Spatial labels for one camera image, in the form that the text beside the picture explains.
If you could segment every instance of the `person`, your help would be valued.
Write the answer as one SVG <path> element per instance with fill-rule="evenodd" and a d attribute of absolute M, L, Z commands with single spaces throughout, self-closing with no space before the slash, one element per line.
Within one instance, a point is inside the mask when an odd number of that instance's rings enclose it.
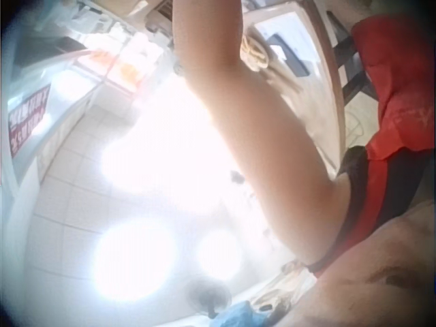
<path fill-rule="evenodd" d="M 380 129 L 331 180 L 280 94 L 240 60 L 242 21 L 240 1 L 175 1 L 174 45 L 273 230 L 319 277 L 284 326 L 427 323 L 434 202 L 407 211 L 435 148 L 431 42 L 406 16 L 352 27 Z"/>

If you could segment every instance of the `red and black clothing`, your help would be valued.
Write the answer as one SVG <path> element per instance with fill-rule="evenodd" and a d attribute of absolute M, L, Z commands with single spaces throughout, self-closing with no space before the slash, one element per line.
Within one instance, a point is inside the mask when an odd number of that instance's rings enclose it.
<path fill-rule="evenodd" d="M 352 186 L 347 217 L 326 257 L 309 269 L 320 276 L 342 253 L 405 213 L 435 148 L 435 53 L 405 16 L 374 16 L 352 30 L 379 98 L 379 131 L 349 149 L 339 174 Z"/>

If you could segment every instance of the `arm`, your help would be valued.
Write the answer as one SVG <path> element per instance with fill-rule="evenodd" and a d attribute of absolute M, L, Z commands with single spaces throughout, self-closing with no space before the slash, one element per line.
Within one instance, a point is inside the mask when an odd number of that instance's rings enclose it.
<path fill-rule="evenodd" d="M 240 60 L 240 0 L 174 2 L 176 52 L 191 88 L 253 186 L 277 236 L 306 264 L 323 257 L 349 190 L 331 181 L 281 96 Z"/>

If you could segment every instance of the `blue object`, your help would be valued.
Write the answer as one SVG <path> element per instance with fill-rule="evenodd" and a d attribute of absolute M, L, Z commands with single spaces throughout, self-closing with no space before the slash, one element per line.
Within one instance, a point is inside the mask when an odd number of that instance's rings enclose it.
<path fill-rule="evenodd" d="M 210 327 L 263 327 L 268 313 L 257 313 L 250 302 L 242 302 L 220 313 Z"/>

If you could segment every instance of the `red sign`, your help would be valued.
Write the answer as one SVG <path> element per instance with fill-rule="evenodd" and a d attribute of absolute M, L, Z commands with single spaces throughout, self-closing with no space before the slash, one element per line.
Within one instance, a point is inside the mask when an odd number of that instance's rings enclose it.
<path fill-rule="evenodd" d="M 12 157 L 32 135 L 46 113 L 50 84 L 36 91 L 9 113 L 9 142 Z"/>

